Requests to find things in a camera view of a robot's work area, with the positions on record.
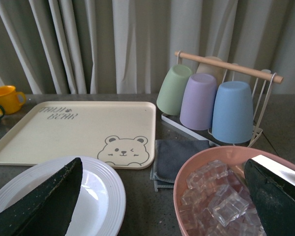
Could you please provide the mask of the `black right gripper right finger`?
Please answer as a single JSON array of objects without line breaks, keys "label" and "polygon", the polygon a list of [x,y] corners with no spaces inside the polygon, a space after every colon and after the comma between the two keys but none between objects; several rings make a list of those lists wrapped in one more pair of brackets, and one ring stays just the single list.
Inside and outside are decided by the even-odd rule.
[{"label": "black right gripper right finger", "polygon": [[258,155],[248,159],[245,180],[268,236],[295,236],[295,170]]}]

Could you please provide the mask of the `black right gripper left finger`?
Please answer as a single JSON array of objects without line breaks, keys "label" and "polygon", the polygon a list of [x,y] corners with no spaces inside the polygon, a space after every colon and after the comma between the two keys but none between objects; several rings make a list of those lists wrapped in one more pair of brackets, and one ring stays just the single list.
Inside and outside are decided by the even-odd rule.
[{"label": "black right gripper left finger", "polygon": [[0,213],[0,236],[66,235],[82,178],[77,157]]}]

